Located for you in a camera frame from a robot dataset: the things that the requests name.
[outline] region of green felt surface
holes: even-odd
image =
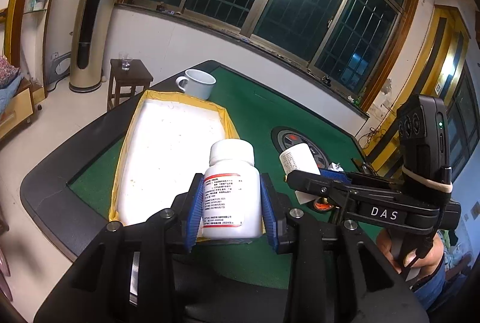
[[[291,127],[314,141],[329,159],[340,163],[345,171],[356,171],[352,158],[361,158],[351,137],[323,120],[285,100],[262,86],[224,68],[212,72],[216,78],[210,101],[227,109],[241,139],[250,142],[255,151],[255,166],[268,173],[275,189],[289,195],[299,206],[292,191],[284,182],[284,171],[278,159],[271,131],[278,126]],[[110,193],[123,139],[100,156],[70,187],[94,210],[107,217]],[[300,206],[317,219],[327,220],[306,205]],[[362,225],[375,238],[378,227]],[[250,244],[202,246],[193,248],[190,258],[212,267],[217,273],[238,281],[286,289],[290,275],[290,255],[276,255],[265,236]]]

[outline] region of screw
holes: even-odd
[[[343,225],[346,229],[349,229],[350,231],[353,231],[353,230],[357,229],[357,227],[358,227],[357,222],[355,220],[350,220],[350,219],[345,220],[343,222]]]
[[[106,225],[106,230],[107,231],[117,231],[120,227],[122,226],[122,224],[117,221],[117,220],[114,220],[113,222],[109,222],[107,225]]]
[[[175,214],[175,211],[171,208],[165,208],[160,211],[160,216],[164,219],[170,219]]]
[[[290,209],[290,216],[296,219],[300,219],[303,216],[303,211],[300,208]]]

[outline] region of white cap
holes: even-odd
[[[226,159],[244,161],[255,166],[253,146],[240,139],[224,139],[213,144],[210,149],[210,166]]]

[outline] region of window sill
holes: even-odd
[[[364,119],[369,119],[370,116],[364,112],[363,110],[360,109],[359,106],[355,105],[354,103],[351,103],[347,96],[340,93],[340,91],[336,90],[333,87],[327,86],[321,81],[321,78],[317,77],[310,71],[306,69],[306,67],[299,65],[298,63],[289,60],[288,58],[285,58],[284,56],[281,56],[274,51],[269,51],[267,48],[260,46],[256,43],[253,43],[251,40],[233,33],[232,31],[228,29],[224,29],[221,27],[215,27],[212,26],[212,24],[207,24],[202,22],[201,20],[197,19],[192,19],[192,18],[187,18],[181,14],[170,14],[169,12],[160,12],[156,11],[147,7],[141,7],[137,5],[131,5],[131,4],[123,4],[123,3],[116,3],[116,7],[121,7],[127,10],[132,10],[136,12],[141,12],[141,13],[148,13],[148,14],[154,14],[158,17],[163,17],[163,18],[168,18],[173,21],[178,21],[184,24],[188,24],[189,26],[193,26],[195,28],[198,28],[202,31],[208,31],[214,34],[217,37],[222,37],[224,39],[227,39],[229,41],[237,41],[237,42],[242,42],[243,46],[245,48],[250,48],[251,50],[255,51],[256,53],[260,53],[261,55],[265,56],[266,58],[273,60],[275,63],[281,63],[284,67],[287,67],[290,71],[295,73],[296,75],[300,75],[304,79],[308,80],[310,83],[314,84],[318,88],[322,89],[326,93],[332,95],[336,100],[340,101],[342,104],[346,105],[348,108],[350,108],[352,111],[354,111],[357,115]]]

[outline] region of blue gripper pad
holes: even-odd
[[[265,226],[268,244],[276,252],[278,249],[277,220],[275,219],[272,204],[270,203],[270,198],[268,197],[262,176],[260,176],[260,197],[262,199],[263,225]]]
[[[340,182],[350,183],[350,179],[347,178],[344,172],[342,171],[334,171],[328,169],[318,169],[320,171],[320,175],[325,178],[335,179]]]
[[[197,241],[198,227],[202,219],[203,210],[203,177],[200,179],[193,202],[191,203],[190,211],[187,218],[187,232],[185,235],[185,248],[188,252],[195,245]]]

